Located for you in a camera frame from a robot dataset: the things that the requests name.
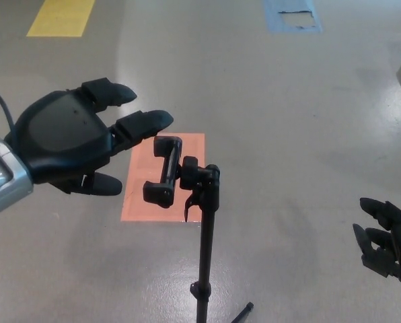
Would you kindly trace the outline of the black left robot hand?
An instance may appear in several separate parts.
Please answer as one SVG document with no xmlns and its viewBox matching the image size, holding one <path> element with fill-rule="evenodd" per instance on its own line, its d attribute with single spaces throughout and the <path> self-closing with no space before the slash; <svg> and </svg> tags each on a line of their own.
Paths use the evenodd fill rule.
<svg viewBox="0 0 401 323">
<path fill-rule="evenodd" d="M 98 169 L 174 121 L 165 110 L 136 111 L 109 127 L 98 116 L 136 98 L 131 88 L 106 77 L 53 91 L 22 112 L 5 141 L 34 184 L 49 183 L 67 194 L 116 196 L 122 182 Z"/>
</svg>

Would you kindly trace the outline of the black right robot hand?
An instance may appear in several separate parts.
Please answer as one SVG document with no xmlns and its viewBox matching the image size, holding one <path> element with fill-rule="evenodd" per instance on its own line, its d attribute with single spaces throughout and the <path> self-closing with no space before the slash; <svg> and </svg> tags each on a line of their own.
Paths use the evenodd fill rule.
<svg viewBox="0 0 401 323">
<path fill-rule="evenodd" d="M 381 226 L 376 229 L 353 224 L 363 265 L 383 277 L 393 276 L 401 282 L 401 209 L 389 201 L 367 197 L 360 198 L 359 204 Z"/>
</svg>

